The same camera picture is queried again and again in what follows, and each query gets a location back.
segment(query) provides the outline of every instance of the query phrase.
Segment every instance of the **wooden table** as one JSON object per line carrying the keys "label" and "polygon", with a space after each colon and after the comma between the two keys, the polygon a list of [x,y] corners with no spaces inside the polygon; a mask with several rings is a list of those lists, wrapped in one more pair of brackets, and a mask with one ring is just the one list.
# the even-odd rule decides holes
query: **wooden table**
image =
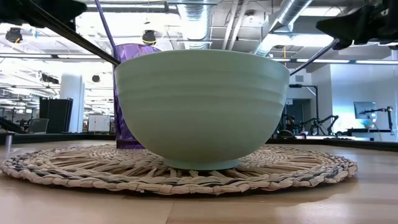
{"label": "wooden table", "polygon": [[[0,147],[0,160],[53,147],[113,143],[68,141]],[[47,223],[398,223],[398,153],[295,146],[345,156],[358,175],[335,185],[240,196],[118,194],[31,184],[0,174],[0,220]]]}

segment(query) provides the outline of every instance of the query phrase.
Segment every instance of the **bowl base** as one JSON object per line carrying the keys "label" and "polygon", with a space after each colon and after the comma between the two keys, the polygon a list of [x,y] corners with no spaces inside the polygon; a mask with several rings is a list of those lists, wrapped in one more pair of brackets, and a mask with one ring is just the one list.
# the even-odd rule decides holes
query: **bowl base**
{"label": "bowl base", "polygon": [[164,158],[164,164],[169,167],[186,170],[221,170],[236,167],[239,164],[239,159],[223,162],[186,162]]}

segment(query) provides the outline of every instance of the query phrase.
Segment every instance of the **computer screen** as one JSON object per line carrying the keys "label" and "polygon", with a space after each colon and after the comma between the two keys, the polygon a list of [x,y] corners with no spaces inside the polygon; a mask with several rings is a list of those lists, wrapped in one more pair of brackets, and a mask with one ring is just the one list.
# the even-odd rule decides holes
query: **computer screen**
{"label": "computer screen", "polygon": [[369,110],[376,110],[375,102],[354,102],[355,118],[356,119],[377,119],[377,113],[364,113]]}

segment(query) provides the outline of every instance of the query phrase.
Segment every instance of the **light green bowl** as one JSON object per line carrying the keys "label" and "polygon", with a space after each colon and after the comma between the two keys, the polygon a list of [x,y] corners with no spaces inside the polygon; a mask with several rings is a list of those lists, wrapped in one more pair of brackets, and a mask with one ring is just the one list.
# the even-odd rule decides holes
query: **light green bowl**
{"label": "light green bowl", "polygon": [[130,131],[180,169],[228,169],[262,146],[279,122],[288,84],[282,64],[222,50],[160,52],[116,68]]}

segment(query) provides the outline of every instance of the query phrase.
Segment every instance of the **wicker placemat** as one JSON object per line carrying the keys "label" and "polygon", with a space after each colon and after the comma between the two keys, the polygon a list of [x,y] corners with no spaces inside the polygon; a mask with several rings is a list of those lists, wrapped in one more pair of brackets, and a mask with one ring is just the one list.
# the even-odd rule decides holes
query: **wicker placemat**
{"label": "wicker placemat", "polygon": [[37,184],[173,194],[223,194],[335,184],[355,175],[356,162],[324,152],[263,146],[234,169],[196,171],[167,167],[146,149],[115,146],[49,149],[15,156],[0,169]]}

